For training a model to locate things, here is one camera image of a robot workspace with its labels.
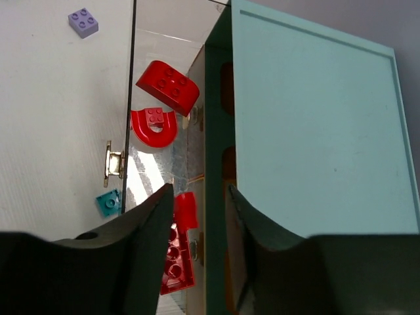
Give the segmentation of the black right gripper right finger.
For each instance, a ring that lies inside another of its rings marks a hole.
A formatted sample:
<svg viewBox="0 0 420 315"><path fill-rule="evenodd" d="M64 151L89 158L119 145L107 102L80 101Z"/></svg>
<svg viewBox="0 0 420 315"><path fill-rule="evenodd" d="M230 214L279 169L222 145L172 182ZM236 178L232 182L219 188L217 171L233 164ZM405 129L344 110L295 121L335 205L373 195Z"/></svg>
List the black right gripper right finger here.
<svg viewBox="0 0 420 315"><path fill-rule="evenodd" d="M225 193L226 238L240 314L418 314L417 234L298 236Z"/></svg>

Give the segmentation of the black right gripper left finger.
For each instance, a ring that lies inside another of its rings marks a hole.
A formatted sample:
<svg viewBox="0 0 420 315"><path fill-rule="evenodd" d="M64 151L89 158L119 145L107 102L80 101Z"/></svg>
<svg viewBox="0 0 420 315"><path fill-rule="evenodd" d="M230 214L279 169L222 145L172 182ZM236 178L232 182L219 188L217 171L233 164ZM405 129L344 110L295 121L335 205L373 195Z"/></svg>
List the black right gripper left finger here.
<svg viewBox="0 0 420 315"><path fill-rule="evenodd" d="M2 314L154 314L173 220L165 184L74 239L1 234Z"/></svg>

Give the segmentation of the long red lego brick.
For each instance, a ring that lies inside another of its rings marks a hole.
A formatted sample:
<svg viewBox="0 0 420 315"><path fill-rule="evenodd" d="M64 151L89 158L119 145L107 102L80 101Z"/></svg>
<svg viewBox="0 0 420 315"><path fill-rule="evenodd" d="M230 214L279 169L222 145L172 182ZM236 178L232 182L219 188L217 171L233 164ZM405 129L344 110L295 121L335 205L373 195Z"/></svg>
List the long red lego brick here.
<svg viewBox="0 0 420 315"><path fill-rule="evenodd" d="M165 268L161 281L160 295L193 287L194 269L190 253L190 243L186 232L179 232L177 224L171 225L167 243Z"/></svg>

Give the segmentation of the small red wedge lego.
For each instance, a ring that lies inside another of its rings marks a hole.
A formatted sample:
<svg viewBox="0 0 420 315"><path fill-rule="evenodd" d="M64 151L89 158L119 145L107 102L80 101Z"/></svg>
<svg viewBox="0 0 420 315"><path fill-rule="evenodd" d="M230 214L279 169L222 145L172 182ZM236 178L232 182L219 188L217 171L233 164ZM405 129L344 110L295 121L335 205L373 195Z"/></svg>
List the small red wedge lego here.
<svg viewBox="0 0 420 315"><path fill-rule="evenodd" d="M198 228L197 204L193 192L185 192L175 197L174 216L178 231L185 233L189 229Z"/></svg>

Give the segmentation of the small red slope lego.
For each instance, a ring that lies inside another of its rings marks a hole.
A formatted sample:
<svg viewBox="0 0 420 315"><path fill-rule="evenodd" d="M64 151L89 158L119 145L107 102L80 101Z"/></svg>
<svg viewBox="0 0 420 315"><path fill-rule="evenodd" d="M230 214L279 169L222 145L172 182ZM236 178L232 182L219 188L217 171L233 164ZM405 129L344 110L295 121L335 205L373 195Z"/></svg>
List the small red slope lego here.
<svg viewBox="0 0 420 315"><path fill-rule="evenodd" d="M145 145L165 148L177 137L177 115L175 111L164 112L160 107L131 110L131 130Z"/></svg>

